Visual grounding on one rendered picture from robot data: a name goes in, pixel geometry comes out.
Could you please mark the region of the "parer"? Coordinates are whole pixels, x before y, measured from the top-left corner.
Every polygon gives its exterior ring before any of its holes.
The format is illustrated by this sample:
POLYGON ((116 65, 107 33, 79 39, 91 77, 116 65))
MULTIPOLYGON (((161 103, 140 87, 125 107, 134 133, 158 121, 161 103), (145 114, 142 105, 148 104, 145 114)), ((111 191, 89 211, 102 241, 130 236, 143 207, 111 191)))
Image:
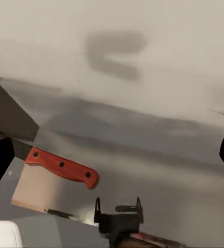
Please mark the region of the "parer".
MULTIPOLYGON (((0 140, 7 138, 0 134, 0 140)), ((29 144, 11 139, 15 156, 24 160, 25 164, 39 164, 47 170, 62 177, 84 181, 88 189, 92 189, 98 182, 99 174, 96 170, 67 160, 45 150, 29 144)))

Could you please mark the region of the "cutting board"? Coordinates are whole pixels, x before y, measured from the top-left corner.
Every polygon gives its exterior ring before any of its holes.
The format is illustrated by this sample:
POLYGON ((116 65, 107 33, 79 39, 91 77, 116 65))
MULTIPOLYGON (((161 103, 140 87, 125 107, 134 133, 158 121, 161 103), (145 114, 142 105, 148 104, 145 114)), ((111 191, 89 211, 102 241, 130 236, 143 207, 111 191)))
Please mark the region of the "cutting board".
POLYGON ((118 248, 160 248, 145 242, 135 240, 135 239, 125 239, 123 240, 118 248))

